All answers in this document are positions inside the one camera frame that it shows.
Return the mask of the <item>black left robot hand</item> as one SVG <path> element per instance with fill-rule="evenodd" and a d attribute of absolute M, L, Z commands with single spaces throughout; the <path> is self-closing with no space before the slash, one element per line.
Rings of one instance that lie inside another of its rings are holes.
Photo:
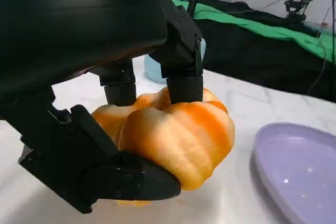
<path fill-rule="evenodd" d="M 52 86 L 92 72 L 108 102 L 130 105 L 132 59 L 147 54 L 172 103 L 201 101 L 200 44 L 171 0 L 1 0 L 1 117 L 21 134 L 19 164 L 83 214 L 99 199 L 176 197 L 172 174 L 119 151 L 83 106 L 55 109 Z"/>

